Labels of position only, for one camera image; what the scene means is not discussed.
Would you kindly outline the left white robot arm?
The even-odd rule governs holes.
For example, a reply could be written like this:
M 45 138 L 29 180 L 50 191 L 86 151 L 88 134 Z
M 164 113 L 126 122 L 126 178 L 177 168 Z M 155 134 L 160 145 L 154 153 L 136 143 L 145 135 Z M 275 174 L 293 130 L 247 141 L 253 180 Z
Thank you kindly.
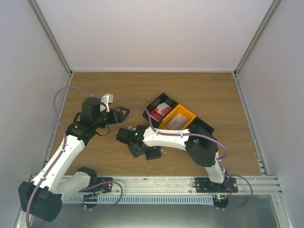
M 60 213 L 62 205 L 77 192 L 93 196 L 111 191 L 112 178 L 102 183 L 96 171 L 87 167 L 79 168 L 67 180 L 62 178 L 77 155 L 98 134 L 98 128 L 125 121 L 130 110 L 120 106 L 109 108 L 112 101 L 110 95 L 86 98 L 81 112 L 64 130 L 64 138 L 47 165 L 32 181 L 20 184 L 19 199 L 26 219 L 33 215 L 51 222 Z

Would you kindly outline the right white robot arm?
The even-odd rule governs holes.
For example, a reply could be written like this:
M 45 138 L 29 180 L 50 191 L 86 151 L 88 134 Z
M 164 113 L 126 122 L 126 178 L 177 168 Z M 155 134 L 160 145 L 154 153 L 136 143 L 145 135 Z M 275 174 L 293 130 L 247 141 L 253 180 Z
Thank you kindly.
M 133 157 L 156 152 L 160 158 L 161 147 L 175 148 L 188 153 L 191 159 L 207 171 L 210 186 L 222 192 L 228 185 L 226 170 L 220 164 L 219 146 L 225 148 L 204 128 L 193 125 L 184 130 L 164 130 L 139 125 L 134 130 L 120 128 L 116 140 L 128 146 Z

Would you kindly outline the black leather card holder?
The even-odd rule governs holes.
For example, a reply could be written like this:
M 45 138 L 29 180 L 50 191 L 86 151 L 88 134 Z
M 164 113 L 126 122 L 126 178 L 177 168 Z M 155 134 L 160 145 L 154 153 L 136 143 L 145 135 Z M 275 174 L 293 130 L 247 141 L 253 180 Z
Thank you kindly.
M 162 152 L 160 146 L 147 147 L 144 150 L 146 160 L 154 160 L 161 158 Z

